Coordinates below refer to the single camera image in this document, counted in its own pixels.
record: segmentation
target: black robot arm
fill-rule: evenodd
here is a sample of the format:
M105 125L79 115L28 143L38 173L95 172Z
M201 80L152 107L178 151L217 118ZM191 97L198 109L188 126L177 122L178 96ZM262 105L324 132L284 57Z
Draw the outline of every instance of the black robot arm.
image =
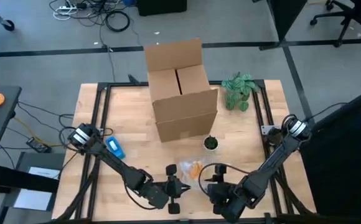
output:
M174 175L176 165L167 166L166 182L154 182L153 177L145 170L130 167L113 155L103 143L99 130L90 124L79 125L69 135L68 140L79 153L94 155L119 173L125 186L137 196L147 199L154 208L164 208L171 198L169 213L180 212L179 205L174 203L174 198L179 198L182 193L190 189L190 186L183 184Z
M268 183L283 162L299 148L302 142L311 137L309 128L295 116L288 116L281 127L283 138L261 167L244 176L238 184L223 181L226 173L225 165L215 166L212 179L216 184L208 184L210 201L214 204L213 212L221 214L226 221L235 223L243 213L244 208L253 209L265 196Z

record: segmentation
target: box flap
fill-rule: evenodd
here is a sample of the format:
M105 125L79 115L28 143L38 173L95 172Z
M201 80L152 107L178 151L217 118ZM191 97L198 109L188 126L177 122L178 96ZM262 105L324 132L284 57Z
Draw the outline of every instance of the box flap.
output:
M161 142L209 134L217 112L157 123Z
M170 121L217 111L218 90L206 90L153 102L156 122Z
M178 69L177 74L182 94L210 90L210 84L203 65Z
M200 39L153 45L145 47L144 53L149 72L202 64Z
M148 73L151 101L181 95L175 70L164 70Z

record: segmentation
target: wooden table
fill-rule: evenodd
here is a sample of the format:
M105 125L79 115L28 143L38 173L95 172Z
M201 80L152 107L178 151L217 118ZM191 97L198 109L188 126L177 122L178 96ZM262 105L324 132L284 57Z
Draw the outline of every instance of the wooden table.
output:
M266 80L265 85L275 124L279 125L283 118L289 114L281 82L279 80ZM81 85L73 121L74 127L80 123L90 123L96 86L96 84ZM220 145L214 153L209 153L203 149L202 141L205 136L161 143L154 124L148 87L113 87L106 127L114 130L114 135L126 154L124 162L129 166L146 170L156 181L166 180L165 168L167 165L178 164L188 158L206 157L210 162L223 162L243 170L255 170L262 164L265 156L253 99L252 97L249 99L250 107L247 112L228 111L224 105L224 93L224 90L220 88L218 114L211 130L211 135L217 137ZM100 124L104 98L103 94L97 124ZM260 103L266 122L262 98L260 98ZM72 155L72 151L67 151L65 161L70 159ZM83 156L77 155L64 169L52 218L61 215L77 193L83 160ZM298 152L292 154L284 163L284 168L286 169L288 183L294 193L308 209L314 211L314 203L300 154ZM213 170L208 170L207 175L212 174ZM182 172L179 166L177 175L182 180ZM243 174L231 169L228 169L228 173L225 174L227 182L238 183L242 177ZM282 198L283 192L279 185L278 188L282 209L286 211ZM137 198L137 196L135 198L142 205L148 206L145 199ZM89 194L87 193L85 205L87 205L88 199ZM150 211L137 207L126 195L120 175L106 164L101 163L93 220L222 218L220 215L212 213L212 204L209 198L200 190L190 190L176 201L180 204L180 214L178 215L168 214L167 208ZM84 206L83 217L86 215L86 210L87 206ZM263 217L265 212L275 216L269 188L264 199L256 208L254 210L246 208L241 217Z

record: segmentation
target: artificial plant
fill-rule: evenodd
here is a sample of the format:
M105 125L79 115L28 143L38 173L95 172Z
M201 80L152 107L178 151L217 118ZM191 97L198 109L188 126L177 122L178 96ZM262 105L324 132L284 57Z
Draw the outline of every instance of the artificial plant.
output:
M222 81L222 86L226 88L226 109L233 110L236 106L241 111L248 109L247 100L251 91L259 91L258 86L252 80L250 74L241 74L240 72L233 74L233 79Z

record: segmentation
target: table leg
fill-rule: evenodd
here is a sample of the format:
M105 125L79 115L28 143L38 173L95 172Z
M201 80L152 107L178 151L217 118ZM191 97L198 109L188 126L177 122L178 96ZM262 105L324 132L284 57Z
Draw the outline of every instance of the table leg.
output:
M59 181L0 166L0 186L56 193Z

